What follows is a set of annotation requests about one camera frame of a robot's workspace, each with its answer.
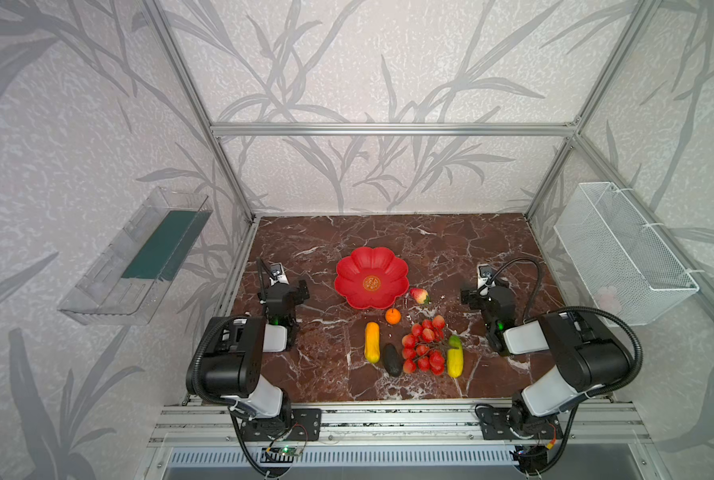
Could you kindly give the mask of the yellow green fake fruit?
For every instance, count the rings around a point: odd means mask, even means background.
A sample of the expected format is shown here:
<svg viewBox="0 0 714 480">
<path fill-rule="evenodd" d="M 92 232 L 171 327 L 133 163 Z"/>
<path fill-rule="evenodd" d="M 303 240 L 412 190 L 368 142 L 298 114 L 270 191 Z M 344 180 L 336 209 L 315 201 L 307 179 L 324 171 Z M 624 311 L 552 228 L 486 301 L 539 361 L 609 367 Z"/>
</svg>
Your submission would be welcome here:
<svg viewBox="0 0 714 480">
<path fill-rule="evenodd" d="M 461 339 L 452 335 L 448 340 L 447 373 L 451 378 L 459 378 L 464 369 L 464 349 Z"/>
</svg>

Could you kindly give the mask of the red fake peach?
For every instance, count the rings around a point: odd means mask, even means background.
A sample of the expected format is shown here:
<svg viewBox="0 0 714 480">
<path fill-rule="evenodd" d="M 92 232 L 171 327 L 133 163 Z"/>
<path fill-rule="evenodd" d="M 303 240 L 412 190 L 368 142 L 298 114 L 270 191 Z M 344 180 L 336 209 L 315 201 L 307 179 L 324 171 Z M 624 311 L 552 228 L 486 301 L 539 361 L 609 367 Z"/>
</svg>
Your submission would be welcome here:
<svg viewBox="0 0 714 480">
<path fill-rule="evenodd" d="M 411 288 L 409 290 L 411 298 L 418 304 L 418 305 L 426 305 L 431 302 L 431 297 L 430 294 L 427 290 L 423 288 Z"/>
</svg>

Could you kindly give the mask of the red fake cherry tomato bunch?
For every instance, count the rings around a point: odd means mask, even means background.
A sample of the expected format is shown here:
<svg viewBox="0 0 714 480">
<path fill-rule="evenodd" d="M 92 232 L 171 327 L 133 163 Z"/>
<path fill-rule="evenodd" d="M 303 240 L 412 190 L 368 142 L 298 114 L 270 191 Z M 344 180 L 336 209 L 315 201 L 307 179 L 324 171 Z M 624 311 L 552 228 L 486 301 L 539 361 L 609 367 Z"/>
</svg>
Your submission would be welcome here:
<svg viewBox="0 0 714 480">
<path fill-rule="evenodd" d="M 446 370 L 446 357 L 442 352 L 446 339 L 447 322 L 441 315 L 411 325 L 402 340 L 402 370 L 406 374 L 416 371 L 431 372 L 441 376 Z"/>
</svg>

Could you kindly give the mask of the red flower-shaped fruit bowl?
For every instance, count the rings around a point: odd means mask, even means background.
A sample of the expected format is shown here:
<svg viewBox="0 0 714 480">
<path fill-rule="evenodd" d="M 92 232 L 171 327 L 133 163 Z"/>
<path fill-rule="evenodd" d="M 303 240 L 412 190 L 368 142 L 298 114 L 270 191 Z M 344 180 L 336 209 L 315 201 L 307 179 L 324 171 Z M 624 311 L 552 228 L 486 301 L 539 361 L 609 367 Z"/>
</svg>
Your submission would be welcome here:
<svg viewBox="0 0 714 480">
<path fill-rule="evenodd" d="M 354 309 L 388 309 L 410 288 L 407 263 L 385 247 L 360 247 L 336 266 L 335 291 Z"/>
</svg>

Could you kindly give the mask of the yellow orange fake mango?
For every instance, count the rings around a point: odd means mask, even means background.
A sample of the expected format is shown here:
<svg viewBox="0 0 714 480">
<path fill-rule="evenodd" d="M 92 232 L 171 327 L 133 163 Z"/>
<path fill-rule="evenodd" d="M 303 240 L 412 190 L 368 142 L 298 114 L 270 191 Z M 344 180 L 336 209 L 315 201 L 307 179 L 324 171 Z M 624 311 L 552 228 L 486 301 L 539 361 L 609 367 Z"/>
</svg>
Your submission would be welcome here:
<svg viewBox="0 0 714 480">
<path fill-rule="evenodd" d="M 365 359 L 371 364 L 376 364 L 380 360 L 380 354 L 380 327 L 375 322 L 368 322 L 365 327 Z"/>
</svg>

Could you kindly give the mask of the small fake orange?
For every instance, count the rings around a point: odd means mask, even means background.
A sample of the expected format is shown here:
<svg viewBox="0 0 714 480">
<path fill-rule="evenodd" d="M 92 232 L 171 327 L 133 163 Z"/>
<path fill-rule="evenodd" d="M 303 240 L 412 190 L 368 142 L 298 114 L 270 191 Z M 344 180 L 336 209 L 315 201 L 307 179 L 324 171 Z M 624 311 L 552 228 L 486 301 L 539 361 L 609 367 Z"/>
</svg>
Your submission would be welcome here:
<svg viewBox="0 0 714 480">
<path fill-rule="evenodd" d="M 384 318 L 389 325 L 397 325 L 402 320 L 401 312 L 396 308 L 385 311 Z"/>
</svg>

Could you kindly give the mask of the dark green fake avocado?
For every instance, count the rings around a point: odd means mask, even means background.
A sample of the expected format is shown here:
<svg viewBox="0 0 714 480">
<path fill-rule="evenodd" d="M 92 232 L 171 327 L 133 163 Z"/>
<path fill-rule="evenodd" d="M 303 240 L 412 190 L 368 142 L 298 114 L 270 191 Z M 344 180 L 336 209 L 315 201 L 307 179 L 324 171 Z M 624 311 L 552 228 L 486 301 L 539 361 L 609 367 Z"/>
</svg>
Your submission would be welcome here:
<svg viewBox="0 0 714 480">
<path fill-rule="evenodd" d="M 383 346 L 381 360 L 389 376 L 397 378 L 403 374 L 404 361 L 394 345 L 385 344 Z"/>
</svg>

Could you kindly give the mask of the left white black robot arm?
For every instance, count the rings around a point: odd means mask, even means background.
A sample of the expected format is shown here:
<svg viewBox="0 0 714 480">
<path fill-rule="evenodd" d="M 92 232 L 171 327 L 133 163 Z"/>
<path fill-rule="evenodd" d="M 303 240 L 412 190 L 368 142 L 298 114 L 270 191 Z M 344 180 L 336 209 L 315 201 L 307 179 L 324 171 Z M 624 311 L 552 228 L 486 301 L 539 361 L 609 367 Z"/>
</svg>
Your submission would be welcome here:
<svg viewBox="0 0 714 480">
<path fill-rule="evenodd" d="M 266 353 L 291 350 L 300 329 L 296 308 L 310 298 L 304 280 L 277 281 L 259 293 L 260 317 L 212 318 L 186 372 L 186 390 L 205 402 L 224 405 L 247 422 L 290 427 L 290 399 L 261 373 Z"/>
</svg>

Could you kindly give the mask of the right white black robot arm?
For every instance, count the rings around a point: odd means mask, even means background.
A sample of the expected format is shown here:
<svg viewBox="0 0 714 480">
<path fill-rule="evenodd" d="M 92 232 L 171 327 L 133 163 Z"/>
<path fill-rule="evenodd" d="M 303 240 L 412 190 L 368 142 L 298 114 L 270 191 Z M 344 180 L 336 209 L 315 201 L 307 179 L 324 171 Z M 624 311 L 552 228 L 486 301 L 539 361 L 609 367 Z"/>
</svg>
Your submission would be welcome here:
<svg viewBox="0 0 714 480">
<path fill-rule="evenodd" d="M 506 286 L 463 289 L 461 303 L 482 314 L 490 348 L 501 356 L 548 352 L 554 366 L 512 396 L 511 406 L 474 408 L 486 440 L 561 438 L 558 415 L 589 398 L 615 392 L 638 376 L 642 344 L 617 316 L 569 306 L 516 323 L 516 297 Z"/>
</svg>

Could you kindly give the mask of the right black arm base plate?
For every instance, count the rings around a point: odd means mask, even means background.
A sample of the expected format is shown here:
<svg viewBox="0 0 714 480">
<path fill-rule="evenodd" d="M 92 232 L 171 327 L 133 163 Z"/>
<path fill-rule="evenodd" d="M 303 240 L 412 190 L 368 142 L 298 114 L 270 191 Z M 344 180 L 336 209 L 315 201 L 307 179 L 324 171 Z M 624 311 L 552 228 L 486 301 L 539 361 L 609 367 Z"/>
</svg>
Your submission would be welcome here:
<svg viewBox="0 0 714 480">
<path fill-rule="evenodd" d="M 474 408 L 484 440 L 527 440 L 556 442 L 564 437 L 558 416 L 532 415 L 522 404 L 496 407 L 478 404 Z"/>
</svg>

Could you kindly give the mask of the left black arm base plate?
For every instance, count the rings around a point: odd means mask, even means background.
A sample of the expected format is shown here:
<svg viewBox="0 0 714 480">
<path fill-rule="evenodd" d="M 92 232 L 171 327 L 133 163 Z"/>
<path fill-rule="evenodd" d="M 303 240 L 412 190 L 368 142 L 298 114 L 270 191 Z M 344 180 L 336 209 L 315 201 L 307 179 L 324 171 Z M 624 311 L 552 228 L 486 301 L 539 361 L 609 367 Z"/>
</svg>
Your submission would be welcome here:
<svg viewBox="0 0 714 480">
<path fill-rule="evenodd" d="M 240 423 L 245 441 L 316 441 L 322 426 L 322 410 L 318 408 L 293 408 L 282 411 L 277 417 L 253 419 Z"/>
</svg>

